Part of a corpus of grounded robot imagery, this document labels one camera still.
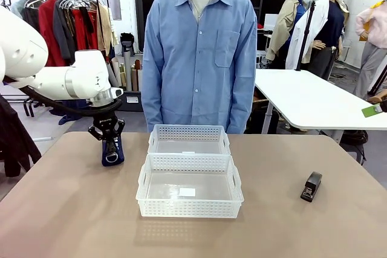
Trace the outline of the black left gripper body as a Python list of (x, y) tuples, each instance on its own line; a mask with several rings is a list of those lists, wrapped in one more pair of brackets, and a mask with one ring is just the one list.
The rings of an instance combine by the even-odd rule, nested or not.
[(115, 129), (118, 122), (118, 118), (115, 113), (100, 114), (96, 117), (96, 130), (99, 130), (98, 137), (99, 141), (105, 140), (113, 142), (117, 137), (117, 131)]

